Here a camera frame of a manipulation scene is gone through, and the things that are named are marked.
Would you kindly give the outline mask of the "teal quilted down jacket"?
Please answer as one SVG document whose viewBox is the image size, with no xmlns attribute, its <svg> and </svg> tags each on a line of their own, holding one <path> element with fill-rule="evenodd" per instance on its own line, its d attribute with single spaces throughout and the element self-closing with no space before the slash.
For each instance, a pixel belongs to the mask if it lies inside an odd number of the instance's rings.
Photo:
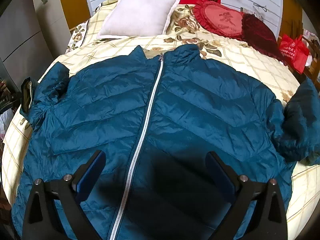
<svg viewBox="0 0 320 240">
<path fill-rule="evenodd" d="M 82 209 L 103 239 L 207 239 L 230 204 L 205 165 L 277 180 L 285 205 L 296 162 L 319 163 L 319 94 L 305 80 L 287 104 L 259 80 L 185 44 L 141 47 L 70 75 L 57 62 L 21 85 L 32 128 L 12 207 L 18 233 L 35 180 L 60 179 L 97 150 L 103 171 Z"/>
</svg>

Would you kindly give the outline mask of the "red shopping bag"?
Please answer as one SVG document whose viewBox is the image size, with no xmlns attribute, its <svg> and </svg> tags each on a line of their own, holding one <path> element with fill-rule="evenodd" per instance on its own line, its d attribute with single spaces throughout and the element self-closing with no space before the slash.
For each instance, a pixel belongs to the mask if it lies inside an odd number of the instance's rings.
<svg viewBox="0 0 320 240">
<path fill-rule="evenodd" d="M 305 64 L 308 59 L 309 50 L 302 42 L 302 35 L 292 39 L 284 34 L 281 39 L 279 50 L 284 61 L 298 74 L 304 72 Z"/>
</svg>

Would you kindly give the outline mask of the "cream floral plaid bedspread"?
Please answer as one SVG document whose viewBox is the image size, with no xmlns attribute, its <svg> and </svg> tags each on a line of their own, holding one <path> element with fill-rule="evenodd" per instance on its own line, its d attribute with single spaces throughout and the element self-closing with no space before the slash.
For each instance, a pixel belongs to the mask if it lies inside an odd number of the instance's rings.
<svg viewBox="0 0 320 240">
<path fill-rule="evenodd" d="M 298 81 L 278 60 L 268 57 L 247 43 L 205 31 L 195 20 L 191 5 L 179 5 L 164 35 L 100 40 L 99 30 L 118 0 L 106 0 L 95 15 L 74 29 L 67 50 L 57 60 L 71 75 L 97 61 L 126 55 L 141 46 L 149 56 L 174 49 L 182 44 L 199 44 L 206 59 L 230 65 L 263 82 L 286 104 L 298 88 Z M 311 218 L 319 201 L 319 166 L 297 163 L 292 174 L 292 197 L 287 210 L 288 238 L 296 239 Z"/>
</svg>

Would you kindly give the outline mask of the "dark red velvet cushion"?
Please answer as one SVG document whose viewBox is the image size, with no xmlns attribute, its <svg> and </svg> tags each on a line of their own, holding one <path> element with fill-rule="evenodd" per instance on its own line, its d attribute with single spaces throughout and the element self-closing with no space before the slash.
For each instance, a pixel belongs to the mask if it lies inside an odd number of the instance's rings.
<svg viewBox="0 0 320 240">
<path fill-rule="evenodd" d="M 283 61 L 283 56 L 272 30 L 253 14 L 242 18 L 242 38 L 261 54 Z"/>
</svg>

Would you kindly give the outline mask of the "grey refrigerator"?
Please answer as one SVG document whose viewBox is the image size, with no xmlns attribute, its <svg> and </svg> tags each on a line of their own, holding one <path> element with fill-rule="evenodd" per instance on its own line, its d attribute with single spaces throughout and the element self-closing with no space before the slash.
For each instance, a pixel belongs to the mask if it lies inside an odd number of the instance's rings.
<svg viewBox="0 0 320 240">
<path fill-rule="evenodd" d="M 38 80 L 70 38 L 60 0 L 12 0 L 1 16 L 1 79 L 15 91 Z"/>
</svg>

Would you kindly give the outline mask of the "red heart-shaped cushion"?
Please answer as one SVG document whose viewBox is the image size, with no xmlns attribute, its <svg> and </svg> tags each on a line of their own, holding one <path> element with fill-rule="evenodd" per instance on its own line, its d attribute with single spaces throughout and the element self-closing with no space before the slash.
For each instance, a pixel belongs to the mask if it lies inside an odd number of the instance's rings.
<svg viewBox="0 0 320 240">
<path fill-rule="evenodd" d="M 225 7 L 213 1 L 202 1 L 193 8 L 193 14 L 200 26 L 219 36 L 243 39 L 242 19 L 244 13 Z"/>
</svg>

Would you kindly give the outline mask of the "white square pillow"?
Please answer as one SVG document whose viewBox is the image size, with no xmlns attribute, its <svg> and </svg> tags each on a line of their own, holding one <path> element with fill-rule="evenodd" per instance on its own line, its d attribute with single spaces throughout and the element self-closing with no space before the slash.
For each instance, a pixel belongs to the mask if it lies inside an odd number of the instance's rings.
<svg viewBox="0 0 320 240">
<path fill-rule="evenodd" d="M 164 35 L 180 0 L 118 0 L 105 18 L 100 36 Z"/>
</svg>

